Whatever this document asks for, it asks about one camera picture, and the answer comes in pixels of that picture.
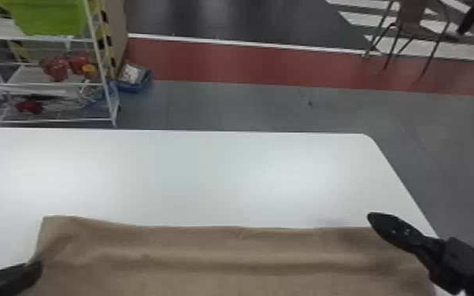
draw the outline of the chair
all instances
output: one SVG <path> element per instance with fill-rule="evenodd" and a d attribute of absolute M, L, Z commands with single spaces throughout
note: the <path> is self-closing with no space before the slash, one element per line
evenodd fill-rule
<path fill-rule="evenodd" d="M 383 68 L 386 69 L 387 66 L 390 64 L 390 60 L 393 57 L 395 47 L 397 46 L 398 38 L 401 35 L 409 37 L 409 39 L 396 54 L 400 54 L 414 39 L 431 40 L 435 42 L 435 45 L 431 51 L 430 57 L 424 65 L 423 72 L 420 74 L 420 76 L 422 77 L 428 70 L 428 66 L 431 63 L 431 60 L 434 58 L 435 52 L 437 51 L 441 40 L 443 40 L 443 36 L 446 34 L 446 30 L 450 26 L 450 18 L 446 6 L 440 0 L 436 1 L 441 5 L 442 12 L 446 19 L 446 25 L 440 33 L 436 33 L 430 30 L 429 28 L 420 25 L 420 21 L 423 19 L 424 10 L 428 5 L 428 0 L 390 0 L 384 12 L 384 15 L 382 15 L 382 18 L 380 19 L 379 25 L 376 27 L 375 34 L 371 39 L 371 44 L 365 51 L 364 57 L 367 57 L 372 48 L 376 47 L 380 43 L 384 35 L 390 30 L 391 27 L 396 27 L 397 33 L 395 34 L 393 44 L 391 46 L 389 54 L 387 55 L 386 63 L 384 64 Z M 401 6 L 398 11 L 397 20 L 389 24 L 384 29 L 382 34 L 380 34 L 380 37 L 377 39 L 377 36 L 379 36 L 380 33 L 380 29 L 382 28 L 384 21 L 386 20 L 391 11 L 391 6 L 395 2 L 399 2 Z"/>

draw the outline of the green bin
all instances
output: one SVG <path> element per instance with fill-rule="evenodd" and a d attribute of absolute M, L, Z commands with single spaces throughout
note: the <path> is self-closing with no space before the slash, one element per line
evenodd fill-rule
<path fill-rule="evenodd" d="M 27 35 L 82 35 L 87 27 L 86 0 L 0 0 Z M 88 0 L 91 12 L 95 0 Z"/>

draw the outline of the white table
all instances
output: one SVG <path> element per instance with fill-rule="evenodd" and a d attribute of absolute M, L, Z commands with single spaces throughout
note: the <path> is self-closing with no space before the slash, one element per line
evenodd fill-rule
<path fill-rule="evenodd" d="M 370 211 L 435 234 L 365 135 L 0 129 L 0 268 L 30 257 L 45 215 L 314 228 Z"/>

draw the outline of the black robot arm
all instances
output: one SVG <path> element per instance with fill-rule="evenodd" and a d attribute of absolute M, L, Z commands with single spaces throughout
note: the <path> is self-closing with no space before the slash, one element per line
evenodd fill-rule
<path fill-rule="evenodd" d="M 450 294 L 463 290 L 474 296 L 474 247 L 456 238 L 445 241 L 425 236 L 390 214 L 370 213 L 368 220 L 382 239 L 415 255 L 435 285 Z"/>

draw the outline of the brown towel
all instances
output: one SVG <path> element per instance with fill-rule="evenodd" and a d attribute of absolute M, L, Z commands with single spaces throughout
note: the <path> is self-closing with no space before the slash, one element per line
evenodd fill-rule
<path fill-rule="evenodd" d="M 370 228 L 136 227 L 47 217 L 36 296 L 431 296 L 417 260 Z"/>

